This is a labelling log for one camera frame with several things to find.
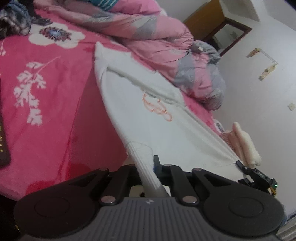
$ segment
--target wall socket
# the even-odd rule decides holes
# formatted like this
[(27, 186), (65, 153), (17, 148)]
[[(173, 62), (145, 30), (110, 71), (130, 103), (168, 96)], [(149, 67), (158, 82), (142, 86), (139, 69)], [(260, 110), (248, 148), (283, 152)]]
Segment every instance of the wall socket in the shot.
[(295, 109), (295, 105), (294, 105), (293, 103), (290, 103), (290, 104), (288, 105), (288, 108), (289, 108), (291, 111), (293, 111), (293, 110)]

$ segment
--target white leaf pattern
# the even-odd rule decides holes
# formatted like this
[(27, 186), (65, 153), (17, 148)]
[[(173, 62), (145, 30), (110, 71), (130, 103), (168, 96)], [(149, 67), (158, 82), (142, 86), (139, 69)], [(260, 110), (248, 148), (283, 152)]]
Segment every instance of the white leaf pattern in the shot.
[(31, 93), (31, 88), (34, 84), (36, 84), (37, 88), (45, 89), (46, 88), (46, 81), (43, 77), (39, 74), (39, 72), (45, 68), (48, 64), (53, 62), (59, 57), (56, 57), (49, 61), (46, 64), (42, 64), (39, 62), (29, 62), (27, 63), (27, 67), (31, 70), (39, 69), (36, 73), (31, 73), (25, 70), (23, 73), (20, 73), (17, 76), (18, 81), (20, 82), (19, 86), (14, 88), (14, 96), (16, 98), (15, 107), (24, 107), (24, 103), (29, 104), (30, 113), (27, 117), (27, 123), (31, 125), (41, 125), (42, 124), (42, 115), (41, 110), (38, 109), (39, 106), (39, 99), (37, 99)]

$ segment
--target brown wooden frame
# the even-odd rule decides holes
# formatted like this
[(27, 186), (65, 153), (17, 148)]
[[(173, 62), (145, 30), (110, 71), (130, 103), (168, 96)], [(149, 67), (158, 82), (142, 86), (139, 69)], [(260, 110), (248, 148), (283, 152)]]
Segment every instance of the brown wooden frame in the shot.
[(230, 50), (235, 44), (237, 44), (244, 36), (246, 36), (252, 28), (239, 23), (237, 21), (234, 21), (230, 18), (225, 18), (224, 22), (221, 23), (217, 28), (215, 28), (212, 32), (210, 32), (206, 37), (204, 37), (202, 40), (206, 42), (209, 40), (211, 37), (213, 37), (220, 29), (222, 29), (226, 24), (232, 25), (240, 30), (242, 30), (244, 33), (238, 37), (232, 44), (230, 44), (226, 49), (224, 49), (221, 53), (220, 56), (223, 56), (228, 50)]

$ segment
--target black electronic device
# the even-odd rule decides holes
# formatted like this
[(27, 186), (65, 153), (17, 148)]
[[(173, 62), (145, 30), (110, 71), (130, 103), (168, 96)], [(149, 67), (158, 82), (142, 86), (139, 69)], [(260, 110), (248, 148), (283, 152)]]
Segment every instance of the black electronic device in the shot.
[(20, 241), (279, 240), (282, 205), (270, 194), (206, 170), (160, 165), (171, 197), (128, 197), (134, 165), (100, 168), (29, 194), (15, 206)]

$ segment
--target white flower pattern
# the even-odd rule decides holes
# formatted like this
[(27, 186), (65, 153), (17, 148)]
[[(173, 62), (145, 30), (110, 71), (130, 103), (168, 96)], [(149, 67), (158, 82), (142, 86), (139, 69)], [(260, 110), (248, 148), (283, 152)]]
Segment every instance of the white flower pattern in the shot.
[(85, 39), (83, 33), (69, 30), (67, 25), (56, 22), (47, 26), (32, 24), (29, 36), (29, 41), (35, 45), (56, 44), (66, 49), (77, 47), (79, 41), (83, 39)]
[(24, 107), (24, 102), (29, 104), (30, 113), (27, 117), (27, 123), (31, 125), (41, 125), (42, 115), (41, 110), (38, 109), (39, 100), (31, 93), (31, 88), (33, 84), (37, 84), (37, 88), (45, 89), (46, 81), (39, 74), (40, 71), (45, 68), (48, 64), (55, 61), (60, 57), (56, 57), (46, 64), (39, 62), (27, 63), (27, 68), (30, 70), (25, 70), (17, 76), (17, 80), (20, 82), (19, 86), (14, 88), (14, 96), (16, 98), (15, 107)]

